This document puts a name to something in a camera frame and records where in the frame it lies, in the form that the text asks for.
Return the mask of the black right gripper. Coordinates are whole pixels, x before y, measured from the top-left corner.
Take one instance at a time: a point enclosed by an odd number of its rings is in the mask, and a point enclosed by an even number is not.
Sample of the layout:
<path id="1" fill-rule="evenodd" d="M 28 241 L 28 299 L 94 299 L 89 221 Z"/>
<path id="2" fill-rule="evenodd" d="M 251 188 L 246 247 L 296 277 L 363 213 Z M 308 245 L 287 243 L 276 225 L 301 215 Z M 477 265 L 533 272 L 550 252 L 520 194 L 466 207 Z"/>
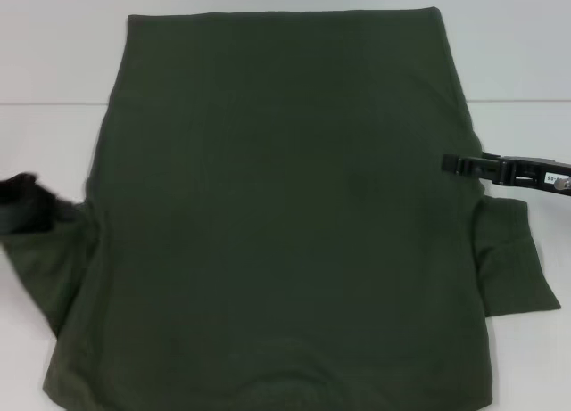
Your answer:
<path id="1" fill-rule="evenodd" d="M 480 157 L 444 154 L 441 169 L 456 176 L 490 180 L 495 185 L 539 191 L 570 190 L 570 165 L 549 159 L 488 153 Z"/>

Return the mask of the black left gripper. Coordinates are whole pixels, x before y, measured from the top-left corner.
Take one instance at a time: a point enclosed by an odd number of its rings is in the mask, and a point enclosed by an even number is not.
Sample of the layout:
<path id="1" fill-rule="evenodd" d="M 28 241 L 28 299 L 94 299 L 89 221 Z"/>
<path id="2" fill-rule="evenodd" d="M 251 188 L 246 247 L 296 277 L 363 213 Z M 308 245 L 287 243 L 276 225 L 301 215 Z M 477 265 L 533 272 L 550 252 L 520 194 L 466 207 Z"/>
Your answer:
<path id="1" fill-rule="evenodd" d="M 84 204 L 50 193 L 23 172 L 1 181 L 1 235 L 45 232 L 55 222 L 79 222 Z"/>

